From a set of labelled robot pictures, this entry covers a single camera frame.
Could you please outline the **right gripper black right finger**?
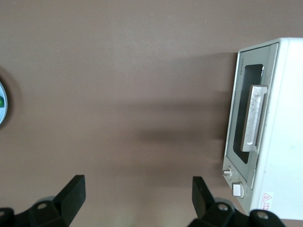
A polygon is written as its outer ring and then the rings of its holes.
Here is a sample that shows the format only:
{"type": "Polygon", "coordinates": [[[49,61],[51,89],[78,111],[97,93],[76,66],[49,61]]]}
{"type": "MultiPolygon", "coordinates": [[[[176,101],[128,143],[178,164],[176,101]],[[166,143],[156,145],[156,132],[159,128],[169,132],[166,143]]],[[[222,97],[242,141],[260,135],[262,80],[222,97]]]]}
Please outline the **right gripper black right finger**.
{"type": "Polygon", "coordinates": [[[226,199],[214,198],[200,176],[192,179],[192,203],[197,215],[190,227],[283,227],[284,223],[270,211],[239,212],[226,199]]]}

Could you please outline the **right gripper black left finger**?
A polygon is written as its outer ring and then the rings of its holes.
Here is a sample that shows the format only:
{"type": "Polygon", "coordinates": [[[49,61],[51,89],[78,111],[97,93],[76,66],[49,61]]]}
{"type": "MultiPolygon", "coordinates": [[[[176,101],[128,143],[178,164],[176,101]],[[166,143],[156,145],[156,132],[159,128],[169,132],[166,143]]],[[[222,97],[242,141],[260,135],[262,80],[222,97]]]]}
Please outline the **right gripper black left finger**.
{"type": "Polygon", "coordinates": [[[86,199],[85,176],[74,176],[53,198],[43,199],[22,213],[0,209],[2,227],[68,227],[86,199]]]}

